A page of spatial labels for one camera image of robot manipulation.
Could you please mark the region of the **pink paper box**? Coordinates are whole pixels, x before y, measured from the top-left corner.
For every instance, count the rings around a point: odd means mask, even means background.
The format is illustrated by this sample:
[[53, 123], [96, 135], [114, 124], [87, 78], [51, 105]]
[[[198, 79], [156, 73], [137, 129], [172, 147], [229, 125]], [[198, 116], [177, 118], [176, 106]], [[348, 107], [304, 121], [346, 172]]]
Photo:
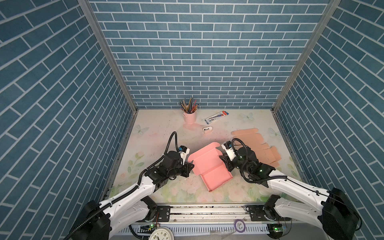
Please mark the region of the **pink paper box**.
[[201, 176], [209, 192], [233, 179], [220, 158], [223, 155], [218, 149], [220, 146], [216, 142], [210, 143], [188, 157], [188, 162], [194, 164], [194, 174]]

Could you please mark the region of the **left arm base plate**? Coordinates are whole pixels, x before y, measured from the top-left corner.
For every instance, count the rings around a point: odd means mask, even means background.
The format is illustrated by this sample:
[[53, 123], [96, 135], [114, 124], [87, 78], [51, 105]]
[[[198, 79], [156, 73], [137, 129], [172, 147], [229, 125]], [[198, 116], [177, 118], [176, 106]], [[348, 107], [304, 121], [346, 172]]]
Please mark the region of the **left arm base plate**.
[[169, 222], [171, 216], [171, 206], [157, 206], [156, 210], [149, 210], [146, 217], [142, 217], [136, 222]]

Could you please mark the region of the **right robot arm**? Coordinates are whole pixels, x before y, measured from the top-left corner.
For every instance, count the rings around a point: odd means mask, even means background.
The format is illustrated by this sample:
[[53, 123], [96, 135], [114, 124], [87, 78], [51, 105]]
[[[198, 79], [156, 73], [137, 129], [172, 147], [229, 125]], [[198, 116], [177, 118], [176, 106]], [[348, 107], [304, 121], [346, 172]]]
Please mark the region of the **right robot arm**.
[[363, 221], [342, 190], [317, 188], [284, 175], [259, 162], [255, 152], [247, 146], [235, 149], [227, 142], [222, 148], [226, 153], [220, 158], [229, 172], [238, 169], [247, 183], [262, 185], [295, 199], [292, 202], [271, 195], [263, 206], [267, 220], [299, 220], [323, 229], [334, 240], [351, 240], [361, 229]]

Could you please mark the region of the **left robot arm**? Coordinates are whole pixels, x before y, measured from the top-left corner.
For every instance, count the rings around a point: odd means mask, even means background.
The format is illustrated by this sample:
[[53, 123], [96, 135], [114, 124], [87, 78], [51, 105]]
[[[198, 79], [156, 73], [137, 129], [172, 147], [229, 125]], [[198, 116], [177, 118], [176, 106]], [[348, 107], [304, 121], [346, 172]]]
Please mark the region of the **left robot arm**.
[[150, 195], [178, 176], [189, 177], [194, 164], [187, 161], [190, 150], [181, 146], [162, 155], [144, 169], [136, 184], [99, 203], [88, 202], [71, 227], [67, 240], [108, 240], [137, 221], [156, 216], [157, 204]]

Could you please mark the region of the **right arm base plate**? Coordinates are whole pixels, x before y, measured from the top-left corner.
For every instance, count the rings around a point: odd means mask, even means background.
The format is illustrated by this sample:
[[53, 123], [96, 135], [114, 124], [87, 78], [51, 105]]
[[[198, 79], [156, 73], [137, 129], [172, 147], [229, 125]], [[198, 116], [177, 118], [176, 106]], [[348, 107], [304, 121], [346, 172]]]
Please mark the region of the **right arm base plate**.
[[268, 208], [265, 210], [264, 205], [247, 205], [245, 210], [249, 213], [252, 222], [261, 221], [290, 221], [291, 218], [280, 217], [275, 210]]

